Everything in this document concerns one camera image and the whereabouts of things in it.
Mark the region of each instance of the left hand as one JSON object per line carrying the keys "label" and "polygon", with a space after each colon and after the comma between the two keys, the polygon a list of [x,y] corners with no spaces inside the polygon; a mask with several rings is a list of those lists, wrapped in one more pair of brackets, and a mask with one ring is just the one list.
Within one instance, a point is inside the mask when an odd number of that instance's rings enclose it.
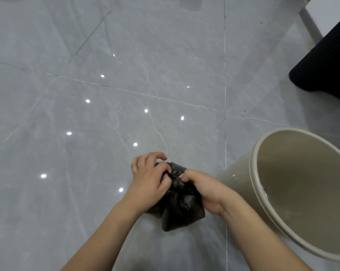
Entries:
{"label": "left hand", "polygon": [[[163,162],[155,166],[157,159]],[[141,215],[153,207],[168,191],[172,181],[168,175],[160,179],[165,170],[171,173],[170,166],[164,162],[167,159],[162,152],[149,152],[133,159],[131,170],[133,181],[122,202],[137,214]]]}

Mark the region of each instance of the beige trash can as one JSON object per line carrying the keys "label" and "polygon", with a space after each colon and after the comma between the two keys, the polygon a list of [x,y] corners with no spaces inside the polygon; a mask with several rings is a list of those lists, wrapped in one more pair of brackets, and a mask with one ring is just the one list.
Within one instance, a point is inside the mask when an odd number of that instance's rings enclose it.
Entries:
{"label": "beige trash can", "polygon": [[340,150],[328,141],[276,129],[217,178],[271,228],[314,255],[340,260]]}

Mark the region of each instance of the black object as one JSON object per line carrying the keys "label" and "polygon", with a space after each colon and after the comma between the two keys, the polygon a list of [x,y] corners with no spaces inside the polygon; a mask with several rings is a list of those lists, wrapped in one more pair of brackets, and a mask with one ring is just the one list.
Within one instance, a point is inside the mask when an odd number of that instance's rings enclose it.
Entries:
{"label": "black object", "polygon": [[340,22],[290,71],[289,79],[301,89],[340,99]]}
{"label": "black object", "polygon": [[205,217],[205,210],[201,195],[191,182],[182,182],[179,176],[186,168],[175,163],[168,163],[172,172],[165,171],[172,180],[172,185],[161,200],[151,207],[146,213],[161,218],[162,229],[170,231],[188,226]]}

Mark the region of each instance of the black garbage bag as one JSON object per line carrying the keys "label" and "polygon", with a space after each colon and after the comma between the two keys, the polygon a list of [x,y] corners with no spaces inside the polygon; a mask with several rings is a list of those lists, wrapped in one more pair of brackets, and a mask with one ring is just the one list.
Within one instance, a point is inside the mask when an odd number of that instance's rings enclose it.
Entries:
{"label": "black garbage bag", "polygon": [[146,213],[162,219],[161,227],[170,231],[188,226],[205,217],[205,210],[201,195],[191,182],[182,182],[179,176],[186,168],[175,163],[168,163],[172,172],[165,171],[172,180],[172,185],[161,200],[151,207]]}

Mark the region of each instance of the floor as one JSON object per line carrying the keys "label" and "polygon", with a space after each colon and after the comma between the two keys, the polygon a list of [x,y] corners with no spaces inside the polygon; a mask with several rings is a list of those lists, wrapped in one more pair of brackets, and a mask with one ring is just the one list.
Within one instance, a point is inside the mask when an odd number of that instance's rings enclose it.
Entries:
{"label": "floor", "polygon": [[[278,127],[340,148],[340,100],[287,77],[314,46],[305,4],[0,0],[0,270],[59,270],[145,152],[216,175]],[[114,269],[249,270],[209,213],[167,233],[143,215]]]}

